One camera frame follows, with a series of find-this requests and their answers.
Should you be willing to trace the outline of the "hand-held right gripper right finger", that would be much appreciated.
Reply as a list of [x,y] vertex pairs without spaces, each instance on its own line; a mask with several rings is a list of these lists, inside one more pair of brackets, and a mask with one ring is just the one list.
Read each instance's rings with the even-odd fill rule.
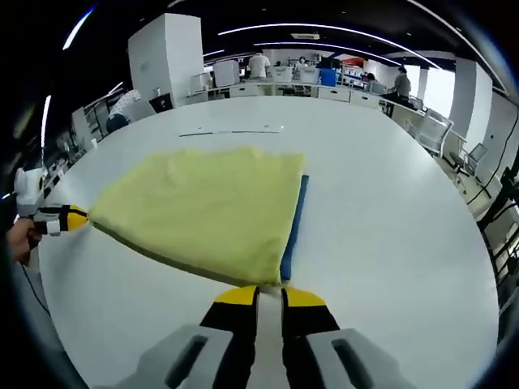
[[341,328],[325,301],[285,287],[282,361],[292,388],[412,388],[398,361],[353,328]]

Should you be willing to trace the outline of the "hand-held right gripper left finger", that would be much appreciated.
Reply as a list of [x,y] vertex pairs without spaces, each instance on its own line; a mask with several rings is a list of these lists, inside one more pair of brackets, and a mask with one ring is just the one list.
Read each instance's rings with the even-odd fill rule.
[[218,296],[199,324],[187,324],[148,350],[134,388],[245,388],[255,362],[260,288]]

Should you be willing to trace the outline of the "person's left hand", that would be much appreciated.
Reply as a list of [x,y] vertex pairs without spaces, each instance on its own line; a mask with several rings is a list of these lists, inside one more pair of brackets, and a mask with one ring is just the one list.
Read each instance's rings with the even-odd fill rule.
[[6,241],[12,261],[27,265],[30,261],[32,243],[38,244],[42,235],[36,231],[33,220],[18,219],[6,233]]

